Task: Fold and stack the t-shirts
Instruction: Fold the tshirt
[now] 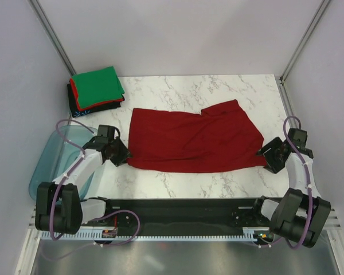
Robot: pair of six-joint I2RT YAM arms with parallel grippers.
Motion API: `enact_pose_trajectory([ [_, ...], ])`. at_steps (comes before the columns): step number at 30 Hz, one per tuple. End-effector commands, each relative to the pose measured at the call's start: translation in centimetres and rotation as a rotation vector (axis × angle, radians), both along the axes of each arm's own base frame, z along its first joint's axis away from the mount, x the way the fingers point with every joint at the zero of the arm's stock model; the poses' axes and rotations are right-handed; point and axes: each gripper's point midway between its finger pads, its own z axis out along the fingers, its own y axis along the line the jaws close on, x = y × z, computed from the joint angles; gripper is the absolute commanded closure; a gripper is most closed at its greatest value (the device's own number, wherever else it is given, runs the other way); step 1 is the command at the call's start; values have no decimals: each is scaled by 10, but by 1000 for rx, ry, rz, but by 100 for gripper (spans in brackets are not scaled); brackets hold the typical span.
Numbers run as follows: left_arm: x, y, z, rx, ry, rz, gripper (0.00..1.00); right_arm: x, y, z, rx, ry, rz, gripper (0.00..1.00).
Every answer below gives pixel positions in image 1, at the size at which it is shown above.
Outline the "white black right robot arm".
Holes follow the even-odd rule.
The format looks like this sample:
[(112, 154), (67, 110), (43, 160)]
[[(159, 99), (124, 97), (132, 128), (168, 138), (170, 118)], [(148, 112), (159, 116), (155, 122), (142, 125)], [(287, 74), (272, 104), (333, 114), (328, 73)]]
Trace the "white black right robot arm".
[(306, 147), (307, 132), (291, 128), (286, 139), (274, 138), (258, 151), (267, 162), (265, 169), (273, 174), (288, 173), (289, 188), (280, 201), (262, 196), (251, 211), (257, 225), (269, 223), (272, 233), (303, 245), (313, 247), (331, 211), (329, 201), (322, 199), (312, 173), (313, 153)]

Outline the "dark red t shirt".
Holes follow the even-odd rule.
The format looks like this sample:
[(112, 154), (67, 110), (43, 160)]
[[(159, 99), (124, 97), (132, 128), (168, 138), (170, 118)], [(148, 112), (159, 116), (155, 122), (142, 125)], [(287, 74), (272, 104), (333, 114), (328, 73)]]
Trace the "dark red t shirt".
[(265, 158), (257, 154), (263, 141), (237, 100), (212, 105), (200, 113), (135, 108), (128, 164), (143, 170), (180, 173), (264, 167)]

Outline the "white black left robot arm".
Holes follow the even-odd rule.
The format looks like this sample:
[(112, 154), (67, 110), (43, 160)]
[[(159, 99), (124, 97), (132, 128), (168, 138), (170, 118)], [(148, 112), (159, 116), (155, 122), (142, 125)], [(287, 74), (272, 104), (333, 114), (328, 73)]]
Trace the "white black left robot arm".
[(109, 208), (107, 198), (83, 198), (79, 192), (105, 162), (119, 167), (131, 157), (120, 138), (119, 129), (114, 126), (100, 125), (83, 146), (62, 133), (59, 135), (80, 153), (60, 176), (51, 182), (42, 182), (37, 188), (35, 226), (49, 232), (54, 241), (64, 234), (76, 234), (88, 222), (112, 223), (114, 211)]

